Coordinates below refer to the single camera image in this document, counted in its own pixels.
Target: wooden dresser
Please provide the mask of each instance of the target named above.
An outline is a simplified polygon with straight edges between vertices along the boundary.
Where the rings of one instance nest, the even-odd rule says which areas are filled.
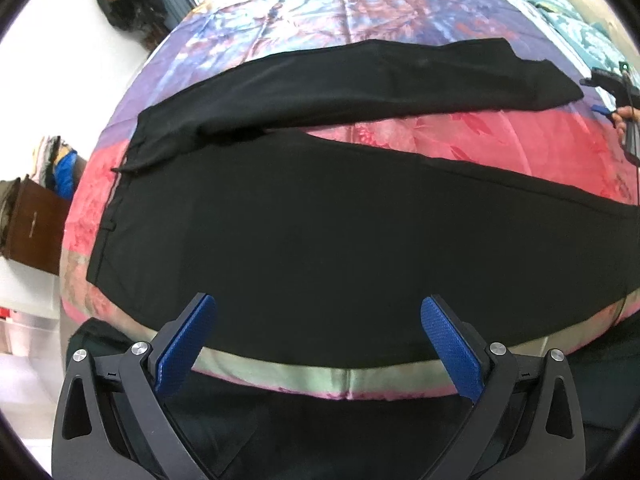
[[[20,183],[2,255],[51,274],[60,273],[65,220],[71,202],[33,180]]]

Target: bedspread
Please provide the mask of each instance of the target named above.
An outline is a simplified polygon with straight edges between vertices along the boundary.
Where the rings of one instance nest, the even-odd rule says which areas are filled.
[[[116,184],[116,174],[111,168],[121,163],[135,130],[137,115],[144,108],[247,60],[275,52],[370,38],[439,45],[469,38],[504,37],[521,58],[549,59],[575,81],[586,75],[588,69],[584,63],[542,17],[536,20],[526,8],[514,5],[519,3],[511,0],[205,0],[170,34],[135,78],[88,161],[66,221],[63,240],[61,288],[66,312],[78,322],[91,316],[106,320],[134,340],[153,335],[85,280],[100,217]],[[602,104],[603,96],[594,89],[584,90],[585,98],[580,102],[543,112],[433,114],[315,128],[309,134],[432,157],[468,160],[633,203],[636,196],[633,167],[625,162],[613,128],[590,109],[592,104]],[[567,327],[544,340],[523,342],[518,350],[541,354],[553,345],[571,351],[638,307],[638,295],[632,292],[614,305],[603,305],[599,314],[580,326]],[[204,349],[196,369],[215,375],[220,367],[226,366],[224,375],[228,378],[233,375],[227,373],[233,368],[230,364],[233,356],[221,354]],[[411,370],[419,369],[422,382],[407,384],[406,396],[451,391],[439,362],[407,366]],[[273,371],[274,377],[284,377],[289,372],[284,368]],[[247,376],[238,372],[237,382],[270,387],[268,378],[256,383],[247,380]],[[351,398],[349,392],[336,386],[339,381],[335,378],[327,381],[318,391],[297,386],[292,390]],[[396,373],[393,384],[401,381]],[[386,398],[388,392],[372,392],[369,397],[380,396]]]

